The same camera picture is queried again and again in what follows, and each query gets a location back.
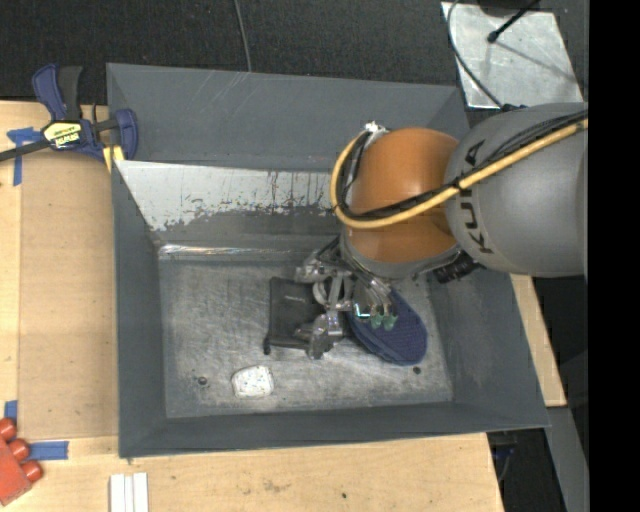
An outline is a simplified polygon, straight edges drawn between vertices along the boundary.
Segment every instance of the black cable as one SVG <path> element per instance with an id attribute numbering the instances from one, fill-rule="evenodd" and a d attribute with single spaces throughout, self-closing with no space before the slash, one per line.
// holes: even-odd
<path id="1" fill-rule="evenodd" d="M 354 146 L 353 150 L 351 151 L 351 157 L 349 159 L 351 162 L 351 165 L 349 168 L 349 173 L 347 175 L 349 181 L 342 188 L 342 195 L 340 197 L 341 208 L 347 205 L 347 193 L 349 192 L 349 189 L 351 188 L 354 181 L 358 177 L 358 170 L 360 168 L 360 158 L 362 157 L 362 153 L 364 152 L 364 147 L 367 144 L 367 141 L 369 140 L 371 135 L 372 134 L 369 133 L 366 135 L 366 137 L 363 137 L 361 140 L 359 140 L 358 143 Z"/>
<path id="2" fill-rule="evenodd" d="M 247 42 L 247 34 L 244 31 L 244 23 L 242 22 L 242 11 L 240 10 L 240 3 L 238 0 L 233 0 L 233 5 L 236 7 L 236 16 L 238 17 L 238 25 L 240 26 L 240 35 L 242 36 L 242 46 L 244 47 L 244 56 L 247 60 L 247 71 L 253 71 L 251 66 L 251 55 L 249 54 L 249 43 Z"/>
<path id="3" fill-rule="evenodd" d="M 522 9 L 520 9 L 517 13 L 515 13 L 511 18 L 509 18 L 505 23 L 503 23 L 499 28 L 491 32 L 487 36 L 487 41 L 489 43 L 495 43 L 500 34 L 502 34 L 505 30 L 507 30 L 511 25 L 513 25 L 516 21 L 518 21 L 525 13 L 531 9 L 535 4 L 540 3 L 540 0 L 533 0 L 533 2 L 527 4 Z"/>
<path id="4" fill-rule="evenodd" d="M 349 159 L 347 159 L 347 160 L 345 161 L 345 163 L 342 165 L 342 168 L 340 169 L 340 173 L 338 174 L 338 179 L 337 179 L 337 181 L 336 181 L 336 190 L 340 190 L 340 191 L 341 191 L 341 193 L 340 193 L 340 194 L 337 194 L 337 195 L 336 195 L 336 197 L 338 198 L 338 200 L 339 200 L 342 204 L 337 204 L 337 205 L 334 207 L 334 209 L 335 209 L 336 207 L 340 207 L 340 208 L 342 208 L 343 210 L 344 210 L 344 209 L 348 210 L 348 206 L 347 206 L 347 205 L 346 205 L 346 203 L 345 203 L 345 200 L 346 200 L 346 192 L 345 192 L 345 187 L 344 187 L 344 185 L 343 185 L 344 180 L 345 180 L 345 167 L 346 167 L 347 161 L 348 161 L 348 162 L 350 162 L 350 163 L 352 163 L 352 164 L 353 164 L 353 163 L 355 163 L 355 164 L 357 165 L 357 162 L 354 162 L 354 159 L 353 159 L 353 156 L 352 156 L 352 155 L 355 155 L 356 153 L 358 153 L 358 151 L 359 151 L 360 149 L 364 148 L 364 145 L 365 145 L 365 143 L 366 143 L 367 139 L 368 139 L 370 136 L 371 136 L 371 133 L 370 133 L 370 132 L 362 132 L 362 133 L 358 136 L 357 140 L 356 140 L 356 141 L 355 141 L 355 143 L 353 144 L 353 148 L 352 148 L 352 150 L 351 150 L 350 158 L 349 158 Z M 349 185 L 348 185 L 349 187 L 350 187 L 350 186 L 351 186 L 351 184 L 353 183 L 353 180 L 355 180 L 355 176 L 352 176 L 352 180 L 351 180 L 351 182 L 350 182 L 350 183 L 349 183 Z"/>
<path id="5" fill-rule="evenodd" d="M 586 119 L 588 116 L 589 109 L 586 108 L 581 110 L 580 112 L 576 112 L 575 114 L 567 114 L 565 116 L 547 119 L 546 121 L 541 121 L 533 126 L 530 126 L 529 128 L 516 133 L 505 142 L 503 142 L 491 154 L 487 155 L 481 162 L 477 163 L 472 171 L 478 170 L 481 167 L 486 167 L 487 165 L 493 163 L 493 161 L 499 160 L 506 154 L 513 153 L 514 151 L 520 149 L 522 146 L 528 144 L 529 142 L 532 142 L 533 139 L 544 137 L 545 135 L 555 130 L 561 130 L 566 126 Z"/>
<path id="6" fill-rule="evenodd" d="M 118 121 L 116 119 L 107 119 L 106 121 L 95 123 L 91 125 L 91 127 L 96 133 L 102 132 L 105 130 L 111 130 L 113 128 L 117 128 Z M 0 152 L 0 162 L 3 162 L 5 160 L 11 160 L 12 158 L 16 158 L 18 156 L 28 155 L 29 153 L 40 151 L 41 149 L 45 149 L 48 147 L 50 147 L 49 141 L 46 139 L 42 139 L 37 142 L 26 144 L 24 146 L 17 146 L 15 148 L 7 149 L 6 151 Z"/>
<path id="7" fill-rule="evenodd" d="M 487 89 L 487 87 L 480 81 L 480 79 L 473 73 L 473 71 L 469 69 L 469 66 L 467 66 L 467 63 L 464 61 L 464 59 L 460 55 L 460 52 L 458 51 L 458 48 L 456 47 L 456 44 L 453 41 L 453 34 L 451 33 L 451 15 L 453 14 L 453 10 L 456 8 L 456 6 L 459 3 L 460 3 L 460 0 L 455 0 L 455 2 L 451 4 L 451 7 L 449 8 L 449 12 L 447 13 L 447 31 L 449 33 L 451 49 L 453 50 L 453 53 L 455 54 L 458 61 L 460 62 L 460 65 L 465 70 L 467 75 L 469 75 L 471 80 L 473 80 L 476 83 L 476 85 L 480 88 L 480 90 L 483 93 L 485 93 L 489 97 L 489 99 L 498 106 L 500 110 L 502 110 L 504 109 L 504 104 L 500 100 L 498 100 L 498 98 L 496 98 L 493 94 L 491 94 L 491 91 L 489 91 L 489 89 Z"/>
<path id="8" fill-rule="evenodd" d="M 501 483 L 504 480 L 504 477 L 507 476 L 507 470 L 509 469 L 509 461 L 511 461 L 511 457 L 513 455 L 509 455 L 507 460 L 504 461 L 504 466 L 502 466 L 502 471 L 498 475 L 498 483 Z"/>
<path id="9" fill-rule="evenodd" d="M 316 253 L 316 258 L 318 258 L 319 256 L 322 256 L 327 251 L 335 249 L 338 246 L 339 241 L 340 241 L 340 236 L 337 236 L 334 239 L 332 239 L 331 242 L 329 242 L 327 245 L 325 245 L 322 249 L 320 249 Z"/>

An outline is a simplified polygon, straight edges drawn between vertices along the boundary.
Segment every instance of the white object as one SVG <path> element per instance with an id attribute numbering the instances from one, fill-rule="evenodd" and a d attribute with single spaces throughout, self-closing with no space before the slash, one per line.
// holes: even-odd
<path id="1" fill-rule="evenodd" d="M 273 375 L 267 366 L 250 366 L 234 373 L 231 384 L 238 398 L 261 398 L 273 392 Z"/>
<path id="2" fill-rule="evenodd" d="M 149 512 L 149 488 L 146 473 L 111 475 L 110 512 Z"/>

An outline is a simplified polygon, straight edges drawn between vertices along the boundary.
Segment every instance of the clamp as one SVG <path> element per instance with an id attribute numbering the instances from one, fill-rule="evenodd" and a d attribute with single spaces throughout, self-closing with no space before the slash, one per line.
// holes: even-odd
<path id="1" fill-rule="evenodd" d="M 80 66 L 47 64 L 33 75 L 34 92 L 49 111 L 51 122 L 40 130 L 42 140 L 3 151 L 0 162 L 48 147 L 54 151 L 73 151 L 107 163 L 105 150 L 108 148 L 100 140 L 99 133 L 115 128 L 120 132 L 119 145 L 123 156 L 126 159 L 134 157 L 138 147 L 135 114 L 130 109 L 121 109 L 113 118 L 99 123 L 95 121 L 95 112 L 91 121 L 83 119 L 77 99 L 81 73 Z"/>

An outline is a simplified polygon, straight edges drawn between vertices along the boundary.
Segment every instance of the wooden surface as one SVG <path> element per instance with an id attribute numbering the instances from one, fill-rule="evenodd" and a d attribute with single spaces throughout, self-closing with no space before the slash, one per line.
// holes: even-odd
<path id="1" fill-rule="evenodd" d="M 151 512 L 500 511 L 483 435 L 342 447 L 118 459 L 113 437 L 71 442 L 12 512 L 106 511 L 114 473 L 144 471 Z"/>
<path id="2" fill-rule="evenodd" d="M 547 407 L 567 405 L 567 397 L 562 387 L 560 373 L 551 348 L 551 340 L 544 323 L 540 302 L 533 281 L 529 276 L 511 276 L 522 325 L 524 326 L 531 357 L 536 366 L 540 388 Z"/>
<path id="3" fill-rule="evenodd" d="M 0 102 L 0 137 L 47 121 L 38 104 Z M 0 144 L 10 147 L 4 138 Z M 12 169 L 12 163 L 0 164 L 0 406 L 19 396 L 21 435 L 26 425 L 35 437 L 71 441 L 70 459 L 43 463 L 44 479 L 12 510 L 108 510 L 109 476 L 138 471 L 149 474 L 152 512 L 503 510 L 483 434 L 118 459 L 117 438 L 104 435 L 114 429 L 117 398 L 114 346 L 107 343 L 113 336 L 113 319 L 107 319 L 113 316 L 113 269 L 105 252 L 111 243 L 106 170 L 86 157 L 43 151 L 25 158 L 25 183 L 14 188 Z M 91 233 L 95 226 L 103 236 Z M 514 286 L 521 308 L 534 305 L 526 281 Z M 545 398 L 558 405 L 557 369 L 541 322 L 533 310 L 525 330 L 536 368 L 543 368 Z"/>

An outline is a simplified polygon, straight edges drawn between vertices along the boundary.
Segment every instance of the green led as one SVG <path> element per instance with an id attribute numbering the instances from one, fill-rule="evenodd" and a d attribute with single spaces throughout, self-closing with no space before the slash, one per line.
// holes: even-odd
<path id="1" fill-rule="evenodd" d="M 371 327 L 377 329 L 382 325 L 383 316 L 378 313 L 377 315 L 372 315 L 369 320 L 371 321 Z"/>
<path id="2" fill-rule="evenodd" d="M 369 318 L 371 316 L 369 313 L 365 313 L 364 311 L 361 311 L 360 304 L 358 304 L 357 302 L 353 305 L 353 312 L 360 319 Z"/>
<path id="3" fill-rule="evenodd" d="M 397 321 L 398 315 L 387 315 L 382 320 L 382 326 L 384 327 L 385 331 L 390 331 L 391 329 L 393 329 L 393 326 L 396 325 Z"/>

